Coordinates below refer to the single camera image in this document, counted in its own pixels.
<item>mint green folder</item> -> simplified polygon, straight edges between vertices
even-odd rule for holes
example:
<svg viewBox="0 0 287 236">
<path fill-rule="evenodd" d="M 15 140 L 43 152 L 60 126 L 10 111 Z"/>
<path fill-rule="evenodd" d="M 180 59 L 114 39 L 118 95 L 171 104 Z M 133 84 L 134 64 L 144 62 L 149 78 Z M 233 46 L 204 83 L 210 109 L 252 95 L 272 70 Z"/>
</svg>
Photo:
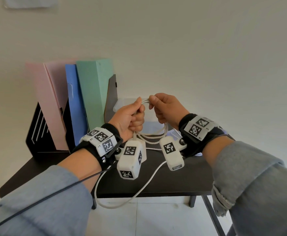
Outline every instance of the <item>mint green folder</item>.
<svg viewBox="0 0 287 236">
<path fill-rule="evenodd" d="M 104 124 L 109 79 L 114 75 L 110 59 L 76 63 L 89 131 Z"/>
</svg>

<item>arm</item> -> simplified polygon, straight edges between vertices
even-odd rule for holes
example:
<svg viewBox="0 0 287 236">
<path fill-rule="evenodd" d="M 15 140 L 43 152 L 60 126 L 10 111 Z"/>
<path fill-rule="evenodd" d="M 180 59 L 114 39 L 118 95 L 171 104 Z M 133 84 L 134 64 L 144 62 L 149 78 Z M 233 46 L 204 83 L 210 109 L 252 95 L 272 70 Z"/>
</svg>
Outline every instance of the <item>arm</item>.
<svg viewBox="0 0 287 236">
<path fill-rule="evenodd" d="M 110 120 L 127 141 L 144 122 L 141 98 L 122 107 Z M 97 159 L 87 150 L 71 154 L 0 200 L 0 222 L 32 203 L 78 180 L 101 171 Z M 59 193 L 0 226 L 0 235 L 85 235 L 98 176 Z"/>
<path fill-rule="evenodd" d="M 189 113 L 171 95 L 149 100 L 159 122 L 177 130 Z M 287 235 L 287 168 L 280 159 L 227 136 L 213 139 L 202 153 L 213 171 L 215 212 L 230 211 L 237 235 Z"/>
</svg>

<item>gray sleeve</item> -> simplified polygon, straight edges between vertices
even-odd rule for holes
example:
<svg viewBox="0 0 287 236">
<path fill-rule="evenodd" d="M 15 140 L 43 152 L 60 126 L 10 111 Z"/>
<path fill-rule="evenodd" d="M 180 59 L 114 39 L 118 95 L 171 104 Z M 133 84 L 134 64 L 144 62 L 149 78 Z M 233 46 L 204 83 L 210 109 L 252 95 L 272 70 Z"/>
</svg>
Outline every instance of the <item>gray sleeve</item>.
<svg viewBox="0 0 287 236">
<path fill-rule="evenodd" d="M 0 222 L 78 178 L 68 170 L 51 166 L 0 200 Z M 78 184 L 34 206 L 0 226 L 3 235 L 85 235 L 92 196 Z"/>
<path fill-rule="evenodd" d="M 218 216 L 230 211 L 238 235 L 287 236 L 287 168 L 242 142 L 225 147 L 213 167 Z"/>
</svg>

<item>black wire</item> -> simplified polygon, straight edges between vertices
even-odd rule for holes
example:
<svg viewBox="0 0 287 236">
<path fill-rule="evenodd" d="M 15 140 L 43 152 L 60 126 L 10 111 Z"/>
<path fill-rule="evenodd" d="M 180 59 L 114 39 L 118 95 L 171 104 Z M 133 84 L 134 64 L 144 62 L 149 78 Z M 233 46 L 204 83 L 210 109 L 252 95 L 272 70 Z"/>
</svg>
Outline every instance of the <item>black wire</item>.
<svg viewBox="0 0 287 236">
<path fill-rule="evenodd" d="M 114 167 L 111 167 L 111 168 L 106 169 L 106 170 L 102 170 L 102 171 L 100 171 L 100 172 L 98 172 L 98 173 L 96 173 L 96 174 L 94 174 L 94 175 L 88 176 L 88 177 L 86 177 L 86 178 L 84 178 L 84 179 L 82 179 L 82 180 L 80 180 L 80 181 L 77 181 L 77 182 L 75 182 L 75 183 L 73 183 L 73 184 L 71 184 L 71 185 L 69 185 L 69 186 L 66 186 L 65 188 L 62 188 L 62 189 L 60 189 L 60 190 L 58 190 L 58 191 L 56 191 L 56 192 L 54 192 L 54 193 L 52 193 L 52 194 L 50 194 L 50 195 L 47 195 L 46 197 L 40 199 L 39 201 L 37 201 L 37 202 L 35 202 L 35 203 L 33 203 L 33 204 L 31 204 L 31 205 L 25 207 L 24 209 L 18 211 L 17 213 L 15 213 L 15 214 L 11 215 L 10 217 L 6 218 L 5 220 L 1 221 L 1 222 L 0 222 L 0 226 L 3 225 L 4 223 L 8 222 L 8 221 L 11 220 L 12 218 L 14 218 L 14 217 L 16 217 L 16 216 L 22 214 L 23 212 L 27 211 L 28 209 L 31 209 L 32 207 L 38 205 L 39 203 L 42 203 L 43 201 L 45 201 L 45 200 L 47 200 L 47 199 L 49 199 L 49 198 L 51 198 L 51 197 L 53 197 L 53 196 L 55 196 L 55 195 L 57 195 L 57 194 L 63 192 L 63 191 L 65 191 L 65 190 L 68 190 L 69 188 L 71 188 L 71 187 L 73 187 L 73 186 L 75 186 L 75 185 L 78 185 L 78 184 L 81 183 L 81 182 L 84 182 L 84 181 L 86 181 L 86 180 L 88 180 L 88 179 L 90 179 L 90 178 L 92 178 L 92 177 L 94 177 L 94 176 L 96 176 L 96 175 L 102 174 L 103 172 L 106 172 L 106 171 L 111 170 L 111 169 L 114 169 Z"/>
</svg>

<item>human hand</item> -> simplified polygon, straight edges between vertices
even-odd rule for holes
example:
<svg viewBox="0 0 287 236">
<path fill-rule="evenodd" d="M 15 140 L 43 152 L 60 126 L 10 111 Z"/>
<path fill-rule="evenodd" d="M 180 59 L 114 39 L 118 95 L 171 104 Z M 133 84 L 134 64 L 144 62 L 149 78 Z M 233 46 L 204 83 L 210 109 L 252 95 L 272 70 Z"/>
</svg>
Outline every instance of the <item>human hand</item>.
<svg viewBox="0 0 287 236">
<path fill-rule="evenodd" d="M 168 122 L 176 130 L 178 130 L 181 119 L 189 114 L 189 111 L 172 95 L 157 93 L 150 95 L 149 101 L 149 109 L 154 107 L 159 123 Z"/>
<path fill-rule="evenodd" d="M 141 131 L 143 128 L 145 107 L 141 102 L 139 97 L 134 103 L 121 107 L 109 121 L 117 128 L 124 142 L 132 138 L 133 131 Z"/>
</svg>

